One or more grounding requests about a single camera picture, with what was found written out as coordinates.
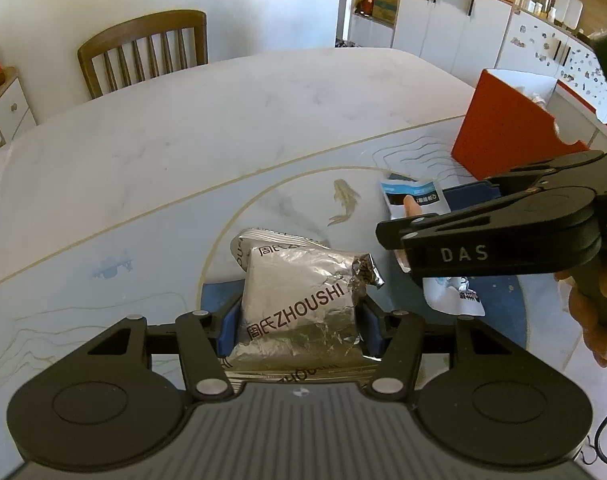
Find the person right hand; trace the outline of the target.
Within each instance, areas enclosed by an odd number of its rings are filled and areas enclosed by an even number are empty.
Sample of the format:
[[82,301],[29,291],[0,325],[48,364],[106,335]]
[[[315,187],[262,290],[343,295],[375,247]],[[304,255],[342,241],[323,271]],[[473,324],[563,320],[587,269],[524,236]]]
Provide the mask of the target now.
[[[599,322],[597,305],[589,297],[581,294],[569,271],[557,272],[554,278],[558,282],[573,284],[568,304],[570,315],[581,326],[585,346],[592,352],[596,362],[600,367],[607,367],[607,327]],[[602,264],[599,289],[607,298],[607,263]]]

